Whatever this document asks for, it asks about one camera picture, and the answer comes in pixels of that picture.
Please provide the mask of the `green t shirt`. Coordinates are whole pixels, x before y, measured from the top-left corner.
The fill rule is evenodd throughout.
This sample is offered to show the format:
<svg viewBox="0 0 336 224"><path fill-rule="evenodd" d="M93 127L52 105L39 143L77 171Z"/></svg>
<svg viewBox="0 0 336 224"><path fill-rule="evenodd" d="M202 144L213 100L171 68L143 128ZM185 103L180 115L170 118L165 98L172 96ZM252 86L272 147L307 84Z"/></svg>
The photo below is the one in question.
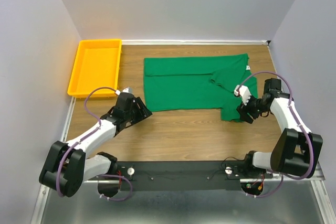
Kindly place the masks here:
<svg viewBox="0 0 336 224"><path fill-rule="evenodd" d="M253 96L258 95L248 60L247 54L145 58L145 104L152 112L220 109L223 121L239 121L236 86L244 83Z"/></svg>

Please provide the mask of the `yellow plastic tray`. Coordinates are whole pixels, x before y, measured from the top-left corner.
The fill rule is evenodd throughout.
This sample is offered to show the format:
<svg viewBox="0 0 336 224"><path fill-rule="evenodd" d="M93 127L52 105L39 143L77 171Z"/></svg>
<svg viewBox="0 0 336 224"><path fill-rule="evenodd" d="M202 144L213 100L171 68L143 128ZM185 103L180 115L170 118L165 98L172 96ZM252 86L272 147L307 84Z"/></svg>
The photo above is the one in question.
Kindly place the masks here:
<svg viewBox="0 0 336 224"><path fill-rule="evenodd" d="M79 42L67 93L86 98L94 89L117 89L122 51L121 39L92 39Z"/></svg>

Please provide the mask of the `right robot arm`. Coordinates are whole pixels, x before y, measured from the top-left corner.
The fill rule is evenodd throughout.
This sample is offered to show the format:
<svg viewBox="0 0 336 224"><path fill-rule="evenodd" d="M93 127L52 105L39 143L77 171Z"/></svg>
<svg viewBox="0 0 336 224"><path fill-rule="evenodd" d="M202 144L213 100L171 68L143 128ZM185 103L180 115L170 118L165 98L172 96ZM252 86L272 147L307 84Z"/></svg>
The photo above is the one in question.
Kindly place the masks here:
<svg viewBox="0 0 336 224"><path fill-rule="evenodd" d="M303 123L293 98L284 93L279 79L265 81L261 98L252 95L249 88L237 85L234 95L241 98L237 107L240 120L253 123L263 113L273 114L279 124L281 136L272 152L250 151L241 165L242 173L249 178L260 169L283 173L293 179L313 176L321 152L323 139Z"/></svg>

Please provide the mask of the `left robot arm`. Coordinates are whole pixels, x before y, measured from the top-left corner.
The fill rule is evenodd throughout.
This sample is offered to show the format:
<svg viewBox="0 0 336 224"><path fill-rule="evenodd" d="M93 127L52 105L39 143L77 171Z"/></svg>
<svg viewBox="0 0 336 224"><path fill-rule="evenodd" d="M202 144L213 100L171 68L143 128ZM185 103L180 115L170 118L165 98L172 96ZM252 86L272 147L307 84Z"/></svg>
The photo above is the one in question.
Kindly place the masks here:
<svg viewBox="0 0 336 224"><path fill-rule="evenodd" d="M55 190L61 197L72 197L83 182L96 176L125 179L117 158L105 152L90 157L100 145L121 131L147 119L152 112L140 97L121 92L116 104L97 123L76 138L52 144L39 175L39 183Z"/></svg>

